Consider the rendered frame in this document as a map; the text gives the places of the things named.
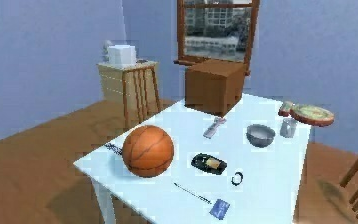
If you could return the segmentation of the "grey remote control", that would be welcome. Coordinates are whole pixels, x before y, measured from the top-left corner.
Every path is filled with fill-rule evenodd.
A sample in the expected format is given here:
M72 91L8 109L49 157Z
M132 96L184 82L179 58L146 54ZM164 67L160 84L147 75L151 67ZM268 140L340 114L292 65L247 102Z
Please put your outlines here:
M205 138L211 139L216 133L217 128L226 122L225 118L215 117L213 123L208 127L208 129L203 133Z

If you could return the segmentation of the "brown cardboard box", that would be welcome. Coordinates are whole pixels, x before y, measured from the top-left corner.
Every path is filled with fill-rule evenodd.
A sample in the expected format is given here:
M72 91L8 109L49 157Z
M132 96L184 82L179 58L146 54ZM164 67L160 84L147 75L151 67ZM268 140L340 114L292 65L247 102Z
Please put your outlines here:
M242 62L207 60L185 72L185 106L224 117L241 99L247 66Z

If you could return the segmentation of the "orange basketball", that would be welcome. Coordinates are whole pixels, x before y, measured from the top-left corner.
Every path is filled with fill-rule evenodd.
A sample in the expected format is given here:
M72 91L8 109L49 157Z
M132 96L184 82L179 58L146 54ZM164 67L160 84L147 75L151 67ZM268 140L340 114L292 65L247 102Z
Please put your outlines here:
M122 159L127 169L136 176L153 178L171 165L174 144L169 134L153 125L134 129L123 142Z

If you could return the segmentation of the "black tray with sponge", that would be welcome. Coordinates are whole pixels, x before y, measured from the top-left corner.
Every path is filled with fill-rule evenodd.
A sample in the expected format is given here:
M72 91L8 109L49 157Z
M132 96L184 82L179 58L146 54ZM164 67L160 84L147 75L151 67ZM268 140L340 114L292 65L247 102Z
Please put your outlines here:
M203 172L221 175L227 168L227 163L211 155L199 153L191 161L191 165Z

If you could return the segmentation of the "cream chest of drawers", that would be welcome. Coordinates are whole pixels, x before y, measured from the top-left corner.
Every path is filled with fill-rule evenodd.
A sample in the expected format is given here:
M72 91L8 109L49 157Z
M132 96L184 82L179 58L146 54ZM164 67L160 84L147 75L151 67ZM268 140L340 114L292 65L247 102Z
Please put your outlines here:
M102 91L104 94L104 97L108 101L113 101L121 106L123 106L123 100L122 100L122 71L126 69L133 69L137 67L144 67L144 66L150 66L154 65L156 69L156 75L157 75L157 67L158 63L154 61L148 61L146 63L141 64L135 64L133 66L128 66L125 68L118 68L113 65L110 65L109 63L98 63L97 68L99 72L99 76L101 78L101 86ZM151 71L146 71L146 79L147 79L147 91L148 91L148 100L149 103L149 111L152 110L153 107L156 107L155 103L155 95L154 95L154 88L152 84L152 77L151 77ZM127 75L127 96L128 96L128 112L137 112L136 109L136 100L135 100L135 91L134 91L134 84L131 77L131 73L128 73Z

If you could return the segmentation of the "white table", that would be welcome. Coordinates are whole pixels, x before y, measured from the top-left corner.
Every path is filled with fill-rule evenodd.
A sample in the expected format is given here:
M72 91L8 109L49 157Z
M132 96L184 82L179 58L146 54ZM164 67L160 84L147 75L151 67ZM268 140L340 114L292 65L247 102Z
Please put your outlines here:
M105 224L115 224L111 198L117 197L151 224L292 224L310 134L298 124L292 138L276 135L266 148L252 146L247 127L263 124L279 131L280 102L245 94L211 139L203 136L214 118L177 102L148 119L164 129L175 146L171 166L155 178L140 178L125 167L120 155L104 146L76 161L92 180ZM199 153L227 163L221 175L191 165ZM211 200L202 200L176 187ZM230 204L223 220L209 211L217 199Z

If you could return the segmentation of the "white box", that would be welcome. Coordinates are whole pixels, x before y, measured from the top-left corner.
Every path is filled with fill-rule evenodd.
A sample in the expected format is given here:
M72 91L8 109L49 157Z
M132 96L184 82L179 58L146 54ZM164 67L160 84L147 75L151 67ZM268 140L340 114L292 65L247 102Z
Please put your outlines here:
M127 67L136 64L136 50L131 45L113 45L107 48L109 63L116 67Z

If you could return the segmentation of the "thin black pen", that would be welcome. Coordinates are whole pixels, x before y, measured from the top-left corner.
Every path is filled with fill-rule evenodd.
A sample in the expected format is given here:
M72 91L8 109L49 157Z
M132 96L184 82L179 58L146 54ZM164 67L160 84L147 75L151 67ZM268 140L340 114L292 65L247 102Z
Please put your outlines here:
M196 197L196 198L202 200L203 202L205 202L205 203L207 203L207 204L212 204L211 200L207 199L206 197L204 197L204 196L202 196L202 195L200 195L200 194L197 194L197 193L195 193L194 191L191 191L191 190L189 190L189 189L183 187L182 185L180 185L180 184L178 184L178 183L176 183L176 182L174 182L173 184L174 184L176 187L180 188L181 190L183 190L183 191L189 193L190 195L192 195L192 196L194 196L194 197Z

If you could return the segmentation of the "grey metal bowl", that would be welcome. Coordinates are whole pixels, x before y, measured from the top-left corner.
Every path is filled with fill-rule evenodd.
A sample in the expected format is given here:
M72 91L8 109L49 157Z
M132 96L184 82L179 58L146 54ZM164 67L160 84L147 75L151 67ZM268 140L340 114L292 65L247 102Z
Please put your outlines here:
M246 137L249 143L258 148L265 148L269 146L276 133L268 126L261 124L252 124L247 127Z

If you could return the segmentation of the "wooden framed window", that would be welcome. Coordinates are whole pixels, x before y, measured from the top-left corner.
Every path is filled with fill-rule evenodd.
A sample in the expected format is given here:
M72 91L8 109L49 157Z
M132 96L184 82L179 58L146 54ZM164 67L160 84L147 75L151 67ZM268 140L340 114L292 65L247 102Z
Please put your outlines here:
M250 61L261 0L176 0L175 64L191 66L210 59Z

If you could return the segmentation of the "blue credit card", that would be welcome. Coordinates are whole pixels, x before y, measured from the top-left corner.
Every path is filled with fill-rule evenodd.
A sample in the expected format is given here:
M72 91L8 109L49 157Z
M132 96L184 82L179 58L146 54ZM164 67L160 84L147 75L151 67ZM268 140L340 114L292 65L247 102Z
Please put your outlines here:
M228 202L217 199L209 213L218 220L223 220L229 207L230 204Z

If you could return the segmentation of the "bread slice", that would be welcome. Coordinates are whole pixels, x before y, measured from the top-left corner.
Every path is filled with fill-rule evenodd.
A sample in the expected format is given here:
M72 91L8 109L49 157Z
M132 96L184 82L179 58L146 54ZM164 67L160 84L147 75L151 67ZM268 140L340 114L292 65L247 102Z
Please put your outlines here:
M284 101L278 110L278 115L282 117L288 117L293 105L294 103L291 101Z

